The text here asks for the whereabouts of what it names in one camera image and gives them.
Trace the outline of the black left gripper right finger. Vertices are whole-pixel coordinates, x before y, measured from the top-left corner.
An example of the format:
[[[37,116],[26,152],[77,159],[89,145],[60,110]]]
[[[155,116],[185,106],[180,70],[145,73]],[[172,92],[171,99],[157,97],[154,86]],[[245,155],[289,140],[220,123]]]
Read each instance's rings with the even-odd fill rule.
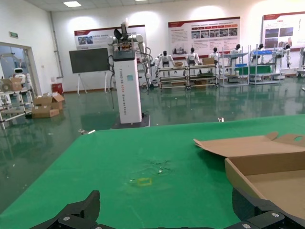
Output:
[[[232,190],[232,206],[240,222],[229,229],[303,229],[305,220],[288,214],[269,200],[254,198],[240,188]]]

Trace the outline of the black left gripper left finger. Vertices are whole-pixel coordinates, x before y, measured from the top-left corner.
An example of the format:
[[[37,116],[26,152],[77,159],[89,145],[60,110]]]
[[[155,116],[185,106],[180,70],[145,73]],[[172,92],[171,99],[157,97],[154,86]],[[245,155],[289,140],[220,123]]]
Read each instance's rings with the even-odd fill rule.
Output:
[[[100,192],[92,191],[80,202],[66,205],[55,217],[34,226],[34,229],[109,229],[97,223],[101,208]]]

